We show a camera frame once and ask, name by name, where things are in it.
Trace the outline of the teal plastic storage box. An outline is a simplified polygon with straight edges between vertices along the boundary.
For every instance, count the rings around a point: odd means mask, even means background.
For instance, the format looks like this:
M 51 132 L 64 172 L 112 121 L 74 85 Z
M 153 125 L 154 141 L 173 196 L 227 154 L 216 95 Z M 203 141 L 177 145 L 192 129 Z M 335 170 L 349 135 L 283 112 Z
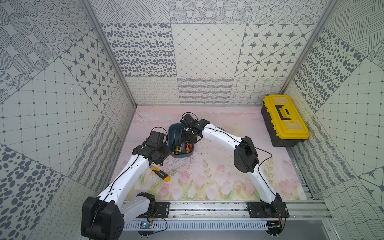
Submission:
M 171 156 L 174 158 L 187 158 L 194 152 L 194 144 L 191 141 L 183 140 L 185 127 L 183 124 L 173 124 L 169 127 L 168 146 Z

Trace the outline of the orange handle short screwdriver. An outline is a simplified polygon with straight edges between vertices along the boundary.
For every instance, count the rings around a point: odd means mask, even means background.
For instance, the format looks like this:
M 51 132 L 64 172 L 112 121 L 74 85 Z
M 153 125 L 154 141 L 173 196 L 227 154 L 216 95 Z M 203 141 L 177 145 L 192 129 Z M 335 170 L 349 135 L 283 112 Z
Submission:
M 186 153 L 190 154 L 193 151 L 193 144 L 187 144 Z

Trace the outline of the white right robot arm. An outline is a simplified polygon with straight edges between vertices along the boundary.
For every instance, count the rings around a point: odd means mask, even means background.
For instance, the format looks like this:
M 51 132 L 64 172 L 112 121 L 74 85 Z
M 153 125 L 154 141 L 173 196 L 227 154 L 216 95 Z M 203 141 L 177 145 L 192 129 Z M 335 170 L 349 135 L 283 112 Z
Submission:
M 240 138 L 231 135 L 220 130 L 205 119 L 197 120 L 193 118 L 190 112 L 184 113 L 180 122 L 185 127 L 182 139 L 190 141 L 195 145 L 205 138 L 232 151 L 234 154 L 234 166 L 237 170 L 249 176 L 259 193 L 264 207 L 273 213 L 285 211 L 281 196 L 271 187 L 261 171 L 257 153 L 258 148 L 254 146 L 250 137 Z

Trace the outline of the yellow black toolbox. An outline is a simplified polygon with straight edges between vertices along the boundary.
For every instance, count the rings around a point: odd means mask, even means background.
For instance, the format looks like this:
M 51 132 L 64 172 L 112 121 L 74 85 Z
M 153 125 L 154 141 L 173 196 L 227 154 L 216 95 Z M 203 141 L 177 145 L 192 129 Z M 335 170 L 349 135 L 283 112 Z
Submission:
M 268 95 L 261 114 L 274 147 L 293 147 L 310 137 L 301 115 L 287 95 Z

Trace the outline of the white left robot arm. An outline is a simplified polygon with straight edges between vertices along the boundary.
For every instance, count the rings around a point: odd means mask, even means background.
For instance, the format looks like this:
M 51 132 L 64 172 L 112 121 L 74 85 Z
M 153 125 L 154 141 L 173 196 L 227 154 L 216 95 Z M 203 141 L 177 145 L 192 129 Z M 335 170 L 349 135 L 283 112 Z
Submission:
M 137 179 L 151 170 L 162 180 L 170 177 L 157 166 L 171 154 L 167 145 L 168 133 L 151 130 L 146 140 L 133 149 L 124 169 L 97 197 L 89 197 L 82 207 L 81 235 L 90 240 L 117 240 L 125 224 L 134 219 L 145 218 L 145 228 L 151 228 L 155 218 L 165 219 L 169 204 L 157 203 L 154 195 L 140 192 L 129 203 L 126 196 Z

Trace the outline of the black yellow tip screwdriver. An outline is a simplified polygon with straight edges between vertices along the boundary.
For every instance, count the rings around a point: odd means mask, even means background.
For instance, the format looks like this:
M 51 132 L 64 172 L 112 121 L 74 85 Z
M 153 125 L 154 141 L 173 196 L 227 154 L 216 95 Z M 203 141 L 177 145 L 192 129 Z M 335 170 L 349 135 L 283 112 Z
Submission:
M 180 141 L 177 141 L 175 149 L 176 149 L 176 155 L 178 155 L 182 152 L 182 147 L 181 147 Z

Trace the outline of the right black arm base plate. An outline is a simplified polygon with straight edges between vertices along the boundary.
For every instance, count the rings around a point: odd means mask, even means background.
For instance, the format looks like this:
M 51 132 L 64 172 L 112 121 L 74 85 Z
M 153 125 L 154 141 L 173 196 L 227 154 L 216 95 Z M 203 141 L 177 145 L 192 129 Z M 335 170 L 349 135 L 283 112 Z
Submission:
M 250 218 L 289 218 L 286 203 L 276 200 L 271 204 L 260 202 L 246 202 L 246 209 Z

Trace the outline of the black yellow utility knife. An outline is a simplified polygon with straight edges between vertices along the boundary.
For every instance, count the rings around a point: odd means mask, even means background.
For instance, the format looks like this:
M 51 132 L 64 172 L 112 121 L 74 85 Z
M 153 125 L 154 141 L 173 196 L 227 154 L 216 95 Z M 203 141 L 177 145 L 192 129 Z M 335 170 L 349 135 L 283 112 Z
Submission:
M 158 177 L 160 177 L 162 180 L 165 182 L 169 182 L 171 178 L 169 177 L 168 174 L 166 174 L 164 171 L 158 169 L 157 167 L 150 167 L 151 171 L 155 173 Z

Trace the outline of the green black handle screwdriver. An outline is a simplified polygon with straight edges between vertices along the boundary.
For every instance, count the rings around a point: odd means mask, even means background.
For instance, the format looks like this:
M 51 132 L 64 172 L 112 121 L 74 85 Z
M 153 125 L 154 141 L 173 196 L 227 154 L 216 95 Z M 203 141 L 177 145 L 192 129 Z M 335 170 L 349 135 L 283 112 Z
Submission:
M 175 130 L 174 131 L 174 137 L 173 137 L 173 144 L 172 144 L 172 150 L 173 150 L 173 155 L 176 155 L 176 143 L 179 141 L 179 135 L 180 135 L 180 130 Z

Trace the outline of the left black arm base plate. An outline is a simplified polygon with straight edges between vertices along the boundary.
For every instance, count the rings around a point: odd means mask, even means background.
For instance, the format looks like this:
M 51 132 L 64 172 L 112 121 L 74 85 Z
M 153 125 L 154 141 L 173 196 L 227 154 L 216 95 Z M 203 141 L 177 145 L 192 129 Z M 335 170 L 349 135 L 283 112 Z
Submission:
M 138 218 L 168 218 L 170 211 L 170 202 L 150 203 L 149 209 Z

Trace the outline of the aluminium mounting rail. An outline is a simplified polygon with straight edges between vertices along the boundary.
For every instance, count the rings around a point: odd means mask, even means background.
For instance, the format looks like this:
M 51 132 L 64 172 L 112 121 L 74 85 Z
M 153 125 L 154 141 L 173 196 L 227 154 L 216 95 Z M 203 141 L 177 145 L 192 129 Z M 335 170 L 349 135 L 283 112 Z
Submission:
M 173 220 L 187 219 L 260 219 L 250 218 L 246 209 L 247 201 L 169 201 L 170 211 L 168 218 Z M 293 220 L 325 220 L 331 218 L 331 213 L 322 201 L 287 201 L 285 202 Z M 147 212 L 148 209 L 140 210 L 134 219 Z M 265 220 L 279 220 L 289 218 L 261 218 Z

